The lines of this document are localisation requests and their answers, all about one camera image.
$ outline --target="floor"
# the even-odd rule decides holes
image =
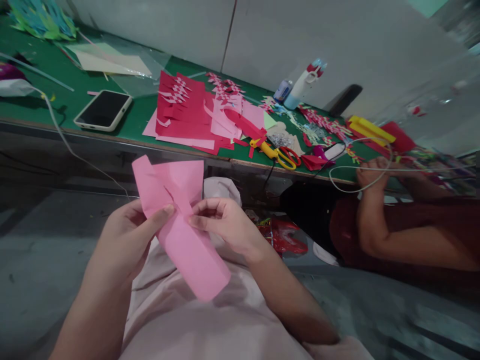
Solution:
[[[23,186],[0,193],[0,359],[47,359],[103,224],[126,200]],[[377,360],[464,359],[419,329],[480,351],[478,311],[327,265],[304,240],[309,252],[285,262],[341,333],[361,339]]]

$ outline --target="phone screen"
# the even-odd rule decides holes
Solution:
[[[109,127],[119,111],[125,105],[129,96],[115,92],[103,91],[97,98],[80,114],[77,123]]]

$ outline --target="white bottle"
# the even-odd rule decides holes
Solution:
[[[283,102],[283,106],[287,109],[294,110],[303,101],[305,96],[309,93],[314,83],[324,73],[326,63],[322,63],[319,58],[312,62],[306,70],[300,75],[298,80],[293,85],[293,88]]]

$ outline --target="person's arm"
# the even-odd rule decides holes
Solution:
[[[169,205],[145,220],[140,200],[135,200],[110,215],[50,360],[119,358],[132,281],[142,270],[152,237],[173,211]]]
[[[387,164],[387,159],[384,157],[379,157],[375,160],[377,160],[383,167],[385,167],[384,165]],[[448,190],[445,190],[431,182],[420,171],[395,171],[408,169],[407,167],[395,162],[390,164],[390,169],[391,170],[387,172],[387,175],[398,178],[415,201],[428,201],[454,196]]]
[[[300,343],[336,344],[340,338],[312,294],[297,280],[257,227],[232,199],[208,198],[190,224],[220,235],[245,257],[265,302]]]
[[[362,164],[357,170],[361,187],[379,176],[377,159]],[[384,175],[373,186],[363,191],[357,212],[358,236],[361,249],[368,255],[389,261],[412,265],[478,271],[480,265],[455,247],[440,229],[434,226],[416,227],[389,232],[384,214],[384,189],[388,176]]]

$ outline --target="red shirt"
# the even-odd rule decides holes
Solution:
[[[442,267],[410,265],[367,255],[360,247],[357,231],[356,197],[337,201],[330,221],[331,240],[347,267],[367,270],[410,283],[438,283],[480,288],[480,272]],[[461,252],[480,264],[480,201],[445,197],[428,202],[384,205],[385,221],[390,232],[434,226]]]

